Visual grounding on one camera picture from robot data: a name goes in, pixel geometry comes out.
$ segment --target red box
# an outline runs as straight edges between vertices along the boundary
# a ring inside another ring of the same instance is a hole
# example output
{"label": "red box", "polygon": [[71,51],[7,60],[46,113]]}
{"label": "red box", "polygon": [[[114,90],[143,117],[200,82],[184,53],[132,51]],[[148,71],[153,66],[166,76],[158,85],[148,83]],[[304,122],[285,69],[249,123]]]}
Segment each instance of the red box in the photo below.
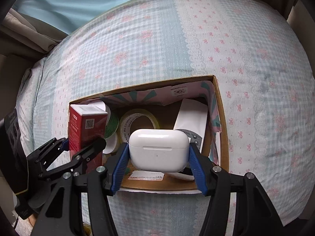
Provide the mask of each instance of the red box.
{"label": "red box", "polygon": [[[70,158],[98,137],[104,137],[107,112],[94,105],[71,105],[69,118]],[[86,173],[102,165],[102,152],[88,163]]]}

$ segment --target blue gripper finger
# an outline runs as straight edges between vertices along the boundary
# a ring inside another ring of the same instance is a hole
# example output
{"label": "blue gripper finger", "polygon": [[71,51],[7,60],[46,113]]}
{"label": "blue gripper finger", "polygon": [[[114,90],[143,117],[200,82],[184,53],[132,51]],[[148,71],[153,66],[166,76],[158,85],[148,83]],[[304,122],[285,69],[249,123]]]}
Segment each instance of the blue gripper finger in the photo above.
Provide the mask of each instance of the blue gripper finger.
{"label": "blue gripper finger", "polygon": [[62,146],[61,146],[61,150],[63,151],[69,151],[69,139],[65,139],[63,142],[62,142]]}
{"label": "blue gripper finger", "polygon": [[189,146],[189,160],[188,161],[189,161],[189,166],[192,169],[192,172],[195,178],[195,183],[198,187],[198,190],[200,190],[202,194],[206,196],[208,192],[208,187],[206,184],[206,175],[204,173],[204,170],[201,164],[199,163],[197,154],[195,153],[191,145]]}
{"label": "blue gripper finger", "polygon": [[105,189],[109,196],[113,196],[120,188],[129,161],[129,145],[122,143],[116,155],[109,157],[105,163],[107,168]]}

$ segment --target packaging tape roll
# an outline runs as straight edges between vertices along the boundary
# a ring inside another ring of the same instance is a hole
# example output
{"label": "packaging tape roll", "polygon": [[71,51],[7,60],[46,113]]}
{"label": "packaging tape roll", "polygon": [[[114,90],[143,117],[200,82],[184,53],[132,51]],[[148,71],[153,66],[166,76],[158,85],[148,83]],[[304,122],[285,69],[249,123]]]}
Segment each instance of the packaging tape roll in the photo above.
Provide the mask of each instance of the packaging tape roll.
{"label": "packaging tape roll", "polygon": [[120,142],[119,142],[116,132],[112,134],[110,137],[105,138],[105,140],[106,140],[106,147],[103,150],[104,154],[114,153],[115,151],[118,150]]}
{"label": "packaging tape roll", "polygon": [[126,112],[119,121],[119,134],[122,142],[128,143],[130,138],[131,124],[138,117],[145,116],[152,122],[154,129],[159,129],[159,124],[153,114],[144,109],[132,109]]}

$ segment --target qr code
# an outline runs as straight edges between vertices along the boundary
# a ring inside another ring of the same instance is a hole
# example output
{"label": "qr code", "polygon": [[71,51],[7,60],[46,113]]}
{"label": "qr code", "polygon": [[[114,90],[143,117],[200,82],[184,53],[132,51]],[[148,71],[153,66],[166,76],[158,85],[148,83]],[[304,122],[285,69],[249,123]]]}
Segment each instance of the qr code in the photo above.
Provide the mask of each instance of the qr code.
{"label": "qr code", "polygon": [[94,128],[94,119],[88,119],[85,121],[85,129]]}

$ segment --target metal screw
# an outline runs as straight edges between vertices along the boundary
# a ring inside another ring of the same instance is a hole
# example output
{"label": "metal screw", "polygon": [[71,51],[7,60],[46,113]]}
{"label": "metal screw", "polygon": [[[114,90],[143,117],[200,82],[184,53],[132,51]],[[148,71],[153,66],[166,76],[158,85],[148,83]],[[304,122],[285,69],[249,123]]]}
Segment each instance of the metal screw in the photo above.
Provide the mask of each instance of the metal screw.
{"label": "metal screw", "polygon": [[105,170],[105,167],[104,167],[104,166],[98,166],[98,167],[96,168],[96,171],[99,172],[99,173],[103,172],[104,170]]}
{"label": "metal screw", "polygon": [[70,173],[70,172],[66,172],[66,173],[64,173],[64,174],[62,175],[62,177],[63,177],[64,179],[68,179],[70,176],[71,176],[71,173]]}
{"label": "metal screw", "polygon": [[222,170],[219,166],[214,166],[212,169],[214,172],[220,172]]}
{"label": "metal screw", "polygon": [[255,178],[255,175],[254,175],[253,173],[250,173],[250,172],[247,173],[246,176],[247,176],[248,179],[253,179],[253,178]]}

